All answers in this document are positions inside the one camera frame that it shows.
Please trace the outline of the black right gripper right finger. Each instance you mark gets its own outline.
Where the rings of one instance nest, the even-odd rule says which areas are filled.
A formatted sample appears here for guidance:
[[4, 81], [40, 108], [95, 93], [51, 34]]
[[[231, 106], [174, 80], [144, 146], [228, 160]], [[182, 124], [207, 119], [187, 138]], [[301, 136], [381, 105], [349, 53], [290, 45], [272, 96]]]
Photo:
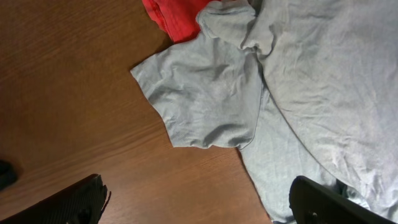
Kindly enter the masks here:
[[289, 203], [297, 224], [395, 224], [302, 175], [292, 182]]

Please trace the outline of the dark green t-shirt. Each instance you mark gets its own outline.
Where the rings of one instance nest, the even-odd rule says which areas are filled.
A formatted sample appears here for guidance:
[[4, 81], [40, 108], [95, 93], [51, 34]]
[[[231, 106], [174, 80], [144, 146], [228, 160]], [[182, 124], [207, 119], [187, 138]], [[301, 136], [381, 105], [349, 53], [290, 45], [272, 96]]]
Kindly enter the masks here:
[[17, 173], [12, 164], [7, 161], [0, 161], [0, 190], [11, 186], [18, 180]]

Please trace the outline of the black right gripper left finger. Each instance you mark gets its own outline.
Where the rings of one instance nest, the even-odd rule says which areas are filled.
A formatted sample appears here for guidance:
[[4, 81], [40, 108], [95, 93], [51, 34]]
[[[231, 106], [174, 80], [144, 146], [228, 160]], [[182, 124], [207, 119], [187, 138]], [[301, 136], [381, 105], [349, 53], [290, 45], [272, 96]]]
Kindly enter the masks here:
[[101, 176], [91, 174], [1, 224], [97, 224], [110, 197]]

